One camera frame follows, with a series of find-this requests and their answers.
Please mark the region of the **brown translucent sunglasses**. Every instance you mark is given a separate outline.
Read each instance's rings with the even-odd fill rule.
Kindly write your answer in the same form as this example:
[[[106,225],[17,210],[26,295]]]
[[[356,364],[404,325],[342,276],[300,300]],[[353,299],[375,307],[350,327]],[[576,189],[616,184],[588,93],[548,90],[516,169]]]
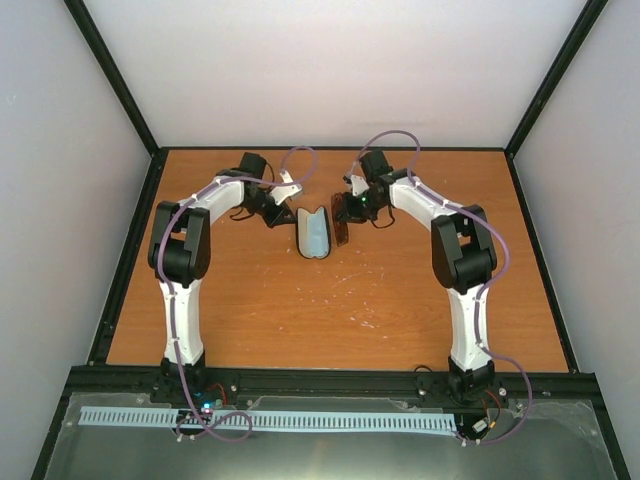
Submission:
[[[342,247],[349,242],[349,228],[345,213],[344,194],[334,194],[331,197],[331,221],[337,247]]]

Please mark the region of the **black checkered glasses case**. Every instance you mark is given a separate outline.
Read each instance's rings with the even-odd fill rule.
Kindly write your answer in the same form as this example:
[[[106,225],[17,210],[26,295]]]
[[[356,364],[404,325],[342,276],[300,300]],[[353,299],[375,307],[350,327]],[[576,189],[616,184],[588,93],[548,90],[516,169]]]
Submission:
[[[324,206],[315,211],[298,208],[296,211],[296,243],[305,259],[322,260],[331,252],[331,231]]]

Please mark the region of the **light blue cleaning cloth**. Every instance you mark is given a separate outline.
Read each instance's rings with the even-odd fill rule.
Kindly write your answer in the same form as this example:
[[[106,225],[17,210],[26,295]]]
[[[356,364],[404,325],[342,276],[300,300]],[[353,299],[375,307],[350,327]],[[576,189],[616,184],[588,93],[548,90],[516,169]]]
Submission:
[[[308,215],[305,233],[306,256],[315,259],[325,258],[329,253],[329,236],[323,207]]]

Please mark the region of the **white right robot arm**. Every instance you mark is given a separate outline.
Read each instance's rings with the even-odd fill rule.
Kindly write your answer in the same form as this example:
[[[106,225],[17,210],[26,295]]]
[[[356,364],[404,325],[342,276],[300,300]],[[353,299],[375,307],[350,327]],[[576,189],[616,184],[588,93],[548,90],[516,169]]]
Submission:
[[[468,402],[495,376],[488,353],[486,300],[497,255],[486,214],[478,205],[446,199],[407,169],[393,169],[380,150],[361,153],[356,163],[362,173],[348,173],[344,180],[349,190],[332,197],[336,242],[348,242],[350,224],[374,225],[382,210],[401,210],[427,229],[433,272],[450,302],[448,389],[455,401]]]

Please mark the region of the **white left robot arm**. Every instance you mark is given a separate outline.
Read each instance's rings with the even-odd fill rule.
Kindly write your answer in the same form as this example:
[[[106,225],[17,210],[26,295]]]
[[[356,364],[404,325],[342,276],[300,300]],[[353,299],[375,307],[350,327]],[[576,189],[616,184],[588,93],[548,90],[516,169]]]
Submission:
[[[155,210],[148,264],[159,281],[164,301],[166,346],[161,374],[186,402],[201,400],[208,390],[205,347],[200,333],[200,287],[212,256],[211,226],[236,207],[259,215],[269,228],[293,224],[287,205],[303,192],[285,169],[281,180],[263,178],[267,161],[245,153],[235,168],[219,171],[191,196],[162,201]]]

